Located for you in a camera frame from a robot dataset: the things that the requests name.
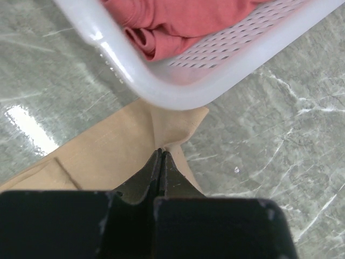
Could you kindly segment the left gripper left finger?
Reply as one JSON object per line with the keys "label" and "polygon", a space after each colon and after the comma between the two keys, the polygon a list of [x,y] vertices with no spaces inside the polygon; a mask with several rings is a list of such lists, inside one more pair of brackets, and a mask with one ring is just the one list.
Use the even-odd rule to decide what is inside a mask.
{"label": "left gripper left finger", "polygon": [[162,150],[158,149],[143,168],[113,190],[107,221],[108,258],[149,258],[161,164]]}

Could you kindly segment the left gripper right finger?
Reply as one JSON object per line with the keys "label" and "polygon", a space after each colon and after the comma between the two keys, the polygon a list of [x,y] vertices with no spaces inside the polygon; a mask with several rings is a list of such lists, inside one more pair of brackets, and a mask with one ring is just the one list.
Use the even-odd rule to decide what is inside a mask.
{"label": "left gripper right finger", "polygon": [[171,153],[162,153],[153,202],[154,258],[194,258],[200,222],[198,202],[205,196],[177,169]]}

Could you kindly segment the beige t shirt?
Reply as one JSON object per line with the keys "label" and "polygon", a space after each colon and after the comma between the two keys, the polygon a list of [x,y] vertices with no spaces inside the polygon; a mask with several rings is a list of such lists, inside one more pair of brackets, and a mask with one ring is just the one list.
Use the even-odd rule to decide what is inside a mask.
{"label": "beige t shirt", "polygon": [[1,191],[111,190],[158,148],[170,152],[177,169],[197,187],[181,145],[207,113],[206,107],[171,111],[136,100],[3,183]]}

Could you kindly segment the white plastic basket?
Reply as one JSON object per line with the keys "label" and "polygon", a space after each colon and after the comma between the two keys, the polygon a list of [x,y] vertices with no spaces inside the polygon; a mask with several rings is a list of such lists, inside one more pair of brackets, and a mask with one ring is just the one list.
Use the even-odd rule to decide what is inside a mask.
{"label": "white plastic basket", "polygon": [[56,1],[79,36],[132,91],[155,106],[180,111],[212,102],[342,4],[270,1],[181,55],[148,62],[99,1]]}

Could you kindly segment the crumpled pink t shirt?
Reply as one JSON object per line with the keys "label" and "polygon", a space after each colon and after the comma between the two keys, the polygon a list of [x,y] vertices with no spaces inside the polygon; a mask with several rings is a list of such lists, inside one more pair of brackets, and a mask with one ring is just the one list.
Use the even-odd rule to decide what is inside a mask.
{"label": "crumpled pink t shirt", "polygon": [[147,61],[181,54],[246,18],[262,1],[110,0],[102,5]]}

